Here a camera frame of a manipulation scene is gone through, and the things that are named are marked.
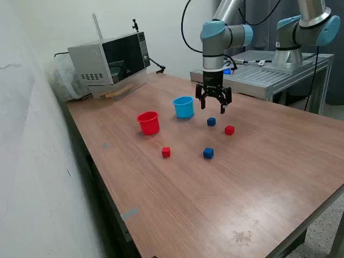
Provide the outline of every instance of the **metal table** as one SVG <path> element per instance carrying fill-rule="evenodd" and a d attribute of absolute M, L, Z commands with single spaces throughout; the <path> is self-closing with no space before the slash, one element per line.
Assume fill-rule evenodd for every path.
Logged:
<path fill-rule="evenodd" d="M 272 60 L 274 55 L 275 52 L 273 51 L 249 50 L 233 56 L 233 59 Z M 311 53 L 303 53 L 304 58 L 311 55 Z M 322 114 L 323 112 L 333 58 L 333 54 L 319 54 L 317 75 L 314 80 L 309 109 L 312 113 Z M 256 64 L 239 64 L 238 70 L 233 75 L 224 75 L 224 86 L 231 87 L 234 92 L 272 102 L 275 94 L 313 76 L 316 57 L 314 56 L 309 60 L 313 61 L 313 65 L 294 75 L 264 71 L 261 66 Z M 192 81 L 203 82 L 201 70 L 191 71 L 190 77 Z"/>

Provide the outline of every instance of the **blue tape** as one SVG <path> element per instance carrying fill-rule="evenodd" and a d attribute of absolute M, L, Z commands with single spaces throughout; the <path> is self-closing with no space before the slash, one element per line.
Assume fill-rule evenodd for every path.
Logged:
<path fill-rule="evenodd" d="M 137 207 L 135 207 L 135 208 L 132 208 L 131 210 L 129 210 L 128 212 L 123 213 L 120 217 L 122 218 L 122 220 L 125 220 L 125 219 L 135 215 L 138 212 L 139 212 L 139 209 Z"/>

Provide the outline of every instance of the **cable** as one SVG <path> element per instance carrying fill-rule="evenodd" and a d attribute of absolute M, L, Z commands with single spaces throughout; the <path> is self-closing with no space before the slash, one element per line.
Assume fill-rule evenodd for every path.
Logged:
<path fill-rule="evenodd" d="M 153 59 L 149 58 L 149 60 L 151 60 L 153 63 L 155 63 L 157 66 L 159 66 L 160 70 L 159 71 L 156 71 L 156 73 L 162 73 L 165 71 L 166 67 L 165 66 L 162 66 L 160 64 L 158 64 L 157 62 L 155 62 Z"/>
<path fill-rule="evenodd" d="M 233 68 L 231 69 L 232 71 L 234 71 L 234 70 L 237 70 L 237 63 L 235 63 L 235 61 L 234 61 L 234 59 L 231 57 L 231 56 L 229 56 L 229 55 L 226 55 L 226 54 L 224 54 L 224 56 L 225 57 L 227 57 L 227 58 L 229 58 L 229 59 L 231 59 L 231 61 L 232 61 L 232 63 L 233 63 Z"/>
<path fill-rule="evenodd" d="M 273 8 L 273 10 L 269 13 L 268 16 L 266 16 L 266 18 L 264 20 L 262 20 L 260 23 L 249 23 L 248 21 L 246 21 L 246 19 L 244 18 L 240 8 L 239 8 L 239 13 L 240 13 L 240 16 L 241 18 L 245 21 L 245 23 L 247 23 L 248 25 L 251 25 L 251 26 L 257 26 L 257 25 L 261 25 L 264 21 L 266 21 L 267 19 L 269 19 L 269 17 L 271 16 L 271 14 L 276 10 L 276 8 L 278 7 L 278 5 L 280 4 L 281 0 L 278 0 L 277 4 L 275 5 L 275 7 Z"/>
<path fill-rule="evenodd" d="M 188 8 L 188 5 L 190 4 L 191 0 L 188 0 L 185 8 L 184 8 L 184 11 L 183 11 L 183 15 L 182 15 L 182 22 L 181 22 L 181 32 L 182 32 L 182 37 L 183 37 L 183 40 L 184 40 L 184 43 L 188 46 L 189 49 L 191 49 L 192 51 L 195 51 L 197 53 L 201 53 L 202 54 L 202 51 L 199 51 L 199 50 L 196 50 L 194 48 L 192 48 L 188 43 L 187 43 L 187 40 L 185 39 L 185 36 L 184 36 L 184 29 L 183 29 L 183 24 L 184 24 L 184 16 L 185 16 L 185 12 L 187 11 L 187 8 Z"/>
<path fill-rule="evenodd" d="M 311 88 L 310 88 L 310 92 L 308 93 L 308 98 L 307 98 L 307 101 L 306 101 L 306 105 L 305 105 L 304 111 L 306 111 L 306 109 L 307 109 L 308 101 L 310 100 L 311 93 L 312 93 L 312 90 L 313 90 L 314 80 L 316 78 L 316 73 L 317 73 L 318 57 L 319 57 L 319 47 L 317 47 L 316 65 L 314 66 L 314 73 L 313 73 Z"/>
<path fill-rule="evenodd" d="M 55 58 L 57 55 L 62 55 L 62 54 L 69 54 L 69 52 L 59 52 L 59 53 L 56 53 L 56 54 L 54 55 L 54 58 Z"/>

